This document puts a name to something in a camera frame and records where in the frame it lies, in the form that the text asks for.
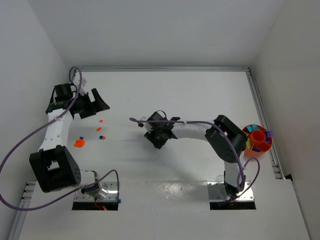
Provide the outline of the light green lego brick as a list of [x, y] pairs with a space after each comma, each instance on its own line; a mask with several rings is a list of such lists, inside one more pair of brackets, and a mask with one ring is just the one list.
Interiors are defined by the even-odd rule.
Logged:
[[249, 139], [246, 141], [246, 147], [249, 149], [251, 148], [251, 142]]

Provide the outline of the large teal lego brick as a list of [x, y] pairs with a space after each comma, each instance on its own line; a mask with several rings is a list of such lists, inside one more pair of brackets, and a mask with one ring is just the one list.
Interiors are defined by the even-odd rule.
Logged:
[[251, 125], [247, 125], [245, 128], [244, 128], [244, 131], [246, 132], [246, 133], [252, 133], [252, 132], [254, 132], [254, 131], [258, 131], [258, 130], [260, 130], [260, 127], [258, 126], [258, 125], [256, 125], [256, 124], [251, 124]]

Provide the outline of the purple stepped lego brick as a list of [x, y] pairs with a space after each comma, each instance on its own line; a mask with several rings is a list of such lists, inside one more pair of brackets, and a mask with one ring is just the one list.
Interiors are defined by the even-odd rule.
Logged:
[[272, 138], [274, 136], [274, 132], [272, 130], [263, 130], [266, 138]]

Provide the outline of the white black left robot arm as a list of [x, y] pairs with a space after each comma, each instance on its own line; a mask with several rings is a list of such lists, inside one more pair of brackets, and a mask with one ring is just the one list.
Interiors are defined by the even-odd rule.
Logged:
[[39, 150], [29, 156], [33, 173], [44, 193], [77, 187], [81, 184], [85, 172], [80, 170], [67, 149], [71, 123], [75, 115], [84, 119], [110, 109], [96, 88], [91, 92], [94, 101], [90, 100], [89, 93], [81, 91], [74, 104], [68, 108], [75, 98], [72, 85], [65, 83], [54, 87], [45, 111], [49, 125], [46, 127], [44, 140]]

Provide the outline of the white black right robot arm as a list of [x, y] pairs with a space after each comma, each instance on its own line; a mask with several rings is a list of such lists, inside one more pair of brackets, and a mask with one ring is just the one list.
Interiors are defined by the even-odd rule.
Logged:
[[178, 116], [168, 119], [166, 115], [155, 111], [149, 118], [143, 117], [138, 126], [146, 129], [144, 137], [157, 149], [161, 149], [170, 139], [208, 142], [224, 161], [226, 193], [234, 198], [244, 189], [246, 176], [242, 154], [248, 137], [225, 115], [218, 115], [213, 121], [182, 121]]

